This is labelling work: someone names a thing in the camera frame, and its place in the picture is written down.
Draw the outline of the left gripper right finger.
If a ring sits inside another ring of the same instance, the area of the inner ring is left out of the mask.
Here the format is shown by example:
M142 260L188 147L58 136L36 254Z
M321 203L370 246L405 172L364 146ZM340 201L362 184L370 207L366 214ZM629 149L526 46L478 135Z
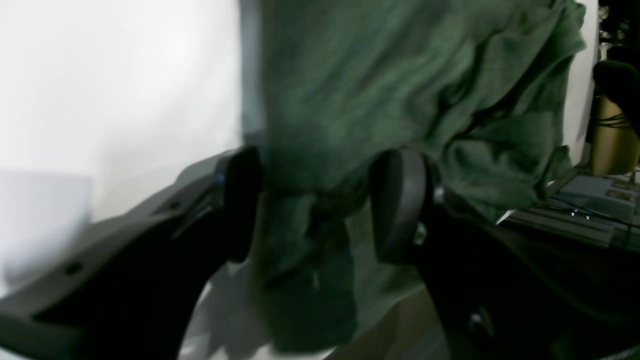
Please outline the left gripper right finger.
M639 254L487 221L411 149L370 172L378 260L418 271L453 360L639 357Z

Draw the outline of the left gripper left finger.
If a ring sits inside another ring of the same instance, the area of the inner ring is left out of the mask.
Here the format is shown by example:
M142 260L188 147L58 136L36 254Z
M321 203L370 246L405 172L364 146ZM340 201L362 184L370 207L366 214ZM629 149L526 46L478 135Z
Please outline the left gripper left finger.
M32 360L176 360L205 284L250 251L258 148L1 301L1 347Z

